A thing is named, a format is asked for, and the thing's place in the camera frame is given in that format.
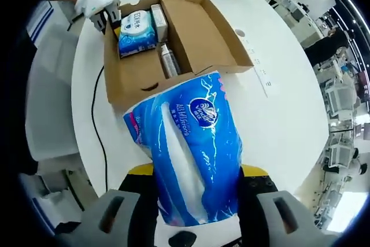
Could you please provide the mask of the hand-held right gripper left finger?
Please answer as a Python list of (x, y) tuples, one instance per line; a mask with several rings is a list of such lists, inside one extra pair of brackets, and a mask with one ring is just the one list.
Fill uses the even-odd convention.
[(88, 207), (80, 222), (63, 223), (58, 246), (154, 246), (158, 190), (152, 164), (134, 167), (119, 189)]

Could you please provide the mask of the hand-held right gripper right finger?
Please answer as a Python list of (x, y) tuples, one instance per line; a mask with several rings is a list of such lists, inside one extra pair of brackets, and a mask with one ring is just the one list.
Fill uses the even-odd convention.
[(287, 191), (279, 191), (268, 173), (242, 165), (238, 178), (238, 218), (243, 246), (332, 246), (313, 215)]

